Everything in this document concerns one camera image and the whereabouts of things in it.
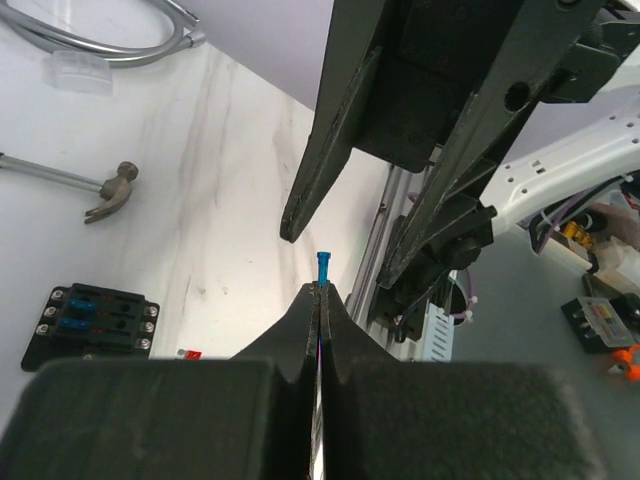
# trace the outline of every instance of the white cable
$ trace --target white cable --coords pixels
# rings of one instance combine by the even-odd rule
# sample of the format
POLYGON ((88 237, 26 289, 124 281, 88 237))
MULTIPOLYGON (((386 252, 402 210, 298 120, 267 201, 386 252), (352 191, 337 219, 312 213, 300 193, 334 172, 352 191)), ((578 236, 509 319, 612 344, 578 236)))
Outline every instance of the white cable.
POLYGON ((155 47, 127 48, 95 42, 65 32, 41 22, 0 0, 0 20, 18 35, 38 48, 53 53, 57 50, 77 50, 104 58, 112 68, 139 67, 187 48, 197 47, 205 41, 204 34, 194 30, 198 18, 173 0, 147 0, 164 13, 173 24, 173 33, 167 41, 155 47), (191 32, 184 34, 184 29, 191 32))

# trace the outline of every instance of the blue fuse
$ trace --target blue fuse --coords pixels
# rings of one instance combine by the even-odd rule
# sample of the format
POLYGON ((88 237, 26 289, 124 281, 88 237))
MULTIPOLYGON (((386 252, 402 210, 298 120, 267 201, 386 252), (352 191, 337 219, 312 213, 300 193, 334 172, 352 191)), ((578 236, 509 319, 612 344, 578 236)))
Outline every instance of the blue fuse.
POLYGON ((318 285, 321 287, 327 284, 327 275, 329 274, 329 259, 331 253, 318 252, 318 285))
POLYGON ((75 318, 61 318, 58 326, 69 330, 89 330, 91 323, 88 320, 76 320, 75 318))
POLYGON ((96 304, 93 302, 85 302, 83 300, 69 300, 69 309, 78 312, 93 313, 96 311, 96 304))

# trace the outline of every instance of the claw hammer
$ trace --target claw hammer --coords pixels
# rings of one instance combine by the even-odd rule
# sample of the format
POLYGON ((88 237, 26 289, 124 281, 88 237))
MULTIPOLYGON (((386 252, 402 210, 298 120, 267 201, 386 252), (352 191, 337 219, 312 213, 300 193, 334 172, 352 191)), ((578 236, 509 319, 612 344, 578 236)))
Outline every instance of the claw hammer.
POLYGON ((1 168, 100 194, 100 197, 104 198, 106 202, 98 208, 86 212, 85 217, 87 218, 85 218, 84 223, 97 222, 120 210, 129 200, 131 192, 133 192, 131 182, 138 176, 138 167, 131 162, 122 162, 118 166, 117 175, 114 178, 110 178, 106 182, 99 182, 91 178, 8 157, 0 153, 1 168))

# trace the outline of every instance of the hammer head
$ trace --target hammer head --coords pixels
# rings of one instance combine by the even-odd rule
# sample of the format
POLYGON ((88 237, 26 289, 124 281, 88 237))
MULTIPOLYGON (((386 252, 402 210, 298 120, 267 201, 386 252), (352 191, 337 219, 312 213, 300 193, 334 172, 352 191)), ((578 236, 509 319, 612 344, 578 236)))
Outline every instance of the hammer head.
POLYGON ((84 223, 94 223, 108 217, 120 210, 129 200, 131 192, 133 192, 131 182, 138 177, 138 167, 131 162, 122 162, 118 166, 117 172, 118 175, 104 182, 102 190, 100 190, 100 196, 106 202, 98 208, 85 213, 87 218, 85 218, 84 223))

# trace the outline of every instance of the clear plastic container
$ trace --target clear plastic container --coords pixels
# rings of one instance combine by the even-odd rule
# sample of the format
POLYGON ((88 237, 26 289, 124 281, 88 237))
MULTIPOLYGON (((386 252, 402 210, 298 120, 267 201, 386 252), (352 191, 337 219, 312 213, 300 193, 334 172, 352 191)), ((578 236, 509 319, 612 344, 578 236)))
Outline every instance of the clear plastic container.
POLYGON ((85 52, 58 50, 51 55, 53 85, 71 92, 113 94, 111 67, 104 58, 85 52))
POLYGON ((596 277, 620 293, 640 294, 640 253, 636 249, 611 237, 593 251, 600 268, 596 277))

